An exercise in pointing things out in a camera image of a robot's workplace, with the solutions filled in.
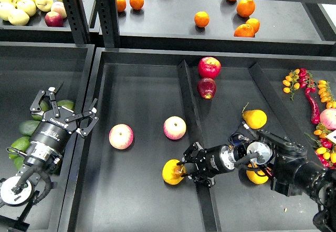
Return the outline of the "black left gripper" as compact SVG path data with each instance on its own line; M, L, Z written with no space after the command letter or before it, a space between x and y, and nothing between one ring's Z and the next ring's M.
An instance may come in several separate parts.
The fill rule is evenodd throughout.
M56 87L39 90L29 108L32 115L43 116L43 120L29 139L30 146L24 159L26 166L56 168L62 160L62 152L70 136L76 132L82 138L87 137L99 120L95 108L97 98L94 98L88 110L78 114L64 106L58 107L56 95L63 84L61 81ZM43 101L51 110L46 112L42 109ZM80 127L80 122L84 119L90 119L91 122L87 127Z

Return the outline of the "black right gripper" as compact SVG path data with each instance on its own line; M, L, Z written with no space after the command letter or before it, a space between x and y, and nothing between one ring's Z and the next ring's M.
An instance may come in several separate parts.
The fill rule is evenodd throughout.
M199 142L193 142L183 153L181 163L199 165L201 175L184 173L181 177L189 178L196 185L211 188L216 182L213 177L207 176L229 173L235 169L232 155L233 152L228 145L219 145L204 149Z

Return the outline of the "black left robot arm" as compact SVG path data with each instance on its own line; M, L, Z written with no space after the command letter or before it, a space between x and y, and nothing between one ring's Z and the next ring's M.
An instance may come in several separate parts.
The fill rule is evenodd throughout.
M87 137L99 120L95 108L97 99L93 99L86 111L75 114L58 105L56 94L60 88L39 90L32 102L30 112L40 116L41 121L29 138L27 150L21 151L13 146L6 149L9 154L24 159L16 175L1 179L1 206L24 206L17 219L5 218L10 225L8 231L27 231L29 224L25 219L31 208L56 187L50 174L60 167L70 137L74 133Z

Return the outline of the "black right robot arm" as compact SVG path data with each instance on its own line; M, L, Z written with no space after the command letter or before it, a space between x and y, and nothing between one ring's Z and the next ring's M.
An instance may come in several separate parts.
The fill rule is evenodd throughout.
M194 164L196 169L182 173L195 183L214 185L213 177L236 168L271 180L271 190L287 197L307 194L318 205L313 224L320 231L335 231L335 170L307 159L307 149L287 138L265 130L253 130L242 122L228 144L203 148L192 143L177 163Z

